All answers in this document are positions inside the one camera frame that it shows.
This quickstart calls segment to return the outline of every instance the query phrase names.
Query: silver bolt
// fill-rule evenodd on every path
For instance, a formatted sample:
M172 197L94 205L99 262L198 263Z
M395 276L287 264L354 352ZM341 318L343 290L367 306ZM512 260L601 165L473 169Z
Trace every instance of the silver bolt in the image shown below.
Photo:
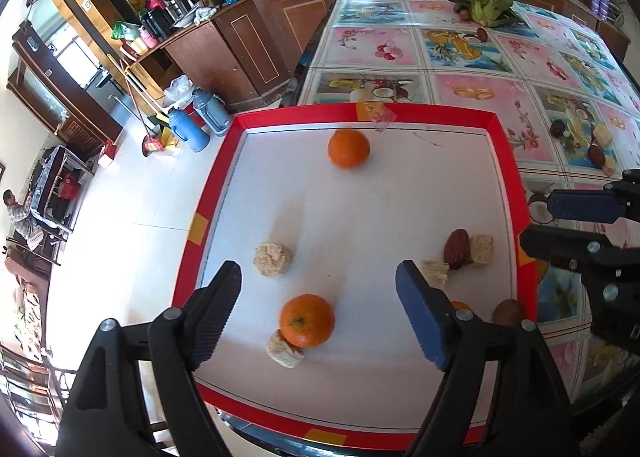
M178 316L180 316L181 313L182 309L180 309L179 307L170 307L162 313L162 317L165 320L175 320L176 318L178 318Z
M474 314L468 309L456 309L456 318L463 322L468 322L474 317Z
M602 297L605 302L613 302L618 297L618 287L614 283L610 283L602 290Z
M116 325L118 325L118 322L116 322L113 318L110 318L100 324L100 330L107 332L113 329Z
M522 325L522 328L528 332L533 332L536 330L536 324L531 320L527 320L526 318L520 322L520 325Z

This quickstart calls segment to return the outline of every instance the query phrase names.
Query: red line on tablecloth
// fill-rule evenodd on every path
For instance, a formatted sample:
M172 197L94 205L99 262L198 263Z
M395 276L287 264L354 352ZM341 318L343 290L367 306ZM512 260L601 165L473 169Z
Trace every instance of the red line on tablecloth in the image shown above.
M502 173L511 214L514 235L513 256L517 267L518 300L523 304L527 317L535 320L536 276L534 265L530 263L520 266L517 263L518 236L529 224L529 211L511 147L497 116L486 111L439 105L392 103L388 104L388 107L396 113L396 122L473 127L487 130L494 145L496 158ZM218 201L222 196L226 174L231 168L242 134L247 129L314 123L355 123L357 121L356 106L350 103L286 107L236 116L214 161L196 209L196 212L207 220L204 236L199 244L187 240L180 269L178 270L172 304L179 307L183 306L195 289L200 265L207 246L211 222L214 218ZM415 438L415 434L412 433L376 433L328 428L260 410L202 384L198 384L198 390L204 401L220 410L224 410L249 423L302 439L310 429L315 428L346 435L347 440L344 445L348 447L405 450ZM466 434L465 443L478 442L483 432L484 426L470 428Z

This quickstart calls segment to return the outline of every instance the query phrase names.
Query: window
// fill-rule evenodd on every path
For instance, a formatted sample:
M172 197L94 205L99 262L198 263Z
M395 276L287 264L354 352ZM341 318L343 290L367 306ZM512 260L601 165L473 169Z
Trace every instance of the window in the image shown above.
M69 24L53 35L49 49L83 89L89 87L100 71L100 61Z

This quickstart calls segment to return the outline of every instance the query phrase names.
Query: person sitting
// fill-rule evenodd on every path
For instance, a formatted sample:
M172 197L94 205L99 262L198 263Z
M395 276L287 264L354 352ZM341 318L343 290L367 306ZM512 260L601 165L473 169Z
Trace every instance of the person sitting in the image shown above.
M49 230L46 226L41 225L31 214L31 209L29 208L29 204L31 203L30 198L25 200L24 205L18 204L14 193L11 190L5 190L2 194L2 200L6 205L6 211L11 224L14 225L15 230L27 241L27 247L30 251L34 251L36 247L40 245L44 238L45 231L58 241L65 241L64 238Z

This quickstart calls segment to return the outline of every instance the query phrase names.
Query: patterned tablecloth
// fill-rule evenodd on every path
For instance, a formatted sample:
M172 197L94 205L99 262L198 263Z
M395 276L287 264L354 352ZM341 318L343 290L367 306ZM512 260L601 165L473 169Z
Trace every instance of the patterned tablecloth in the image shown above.
M487 28L485 35L476 23L461 22L448 0L337 0L298 104L376 99L494 112L513 148L532 221L640 246L634 222L553 221L536 202L556 188L599 190L623 168L640 168L640 97L594 31L528 4L513 9L520 23ZM555 140L548 129L558 119L571 134ZM586 155L598 124L612 135L604 149L615 161L610 177ZM579 275L537 264L538 323L575 401L640 358L591 336Z

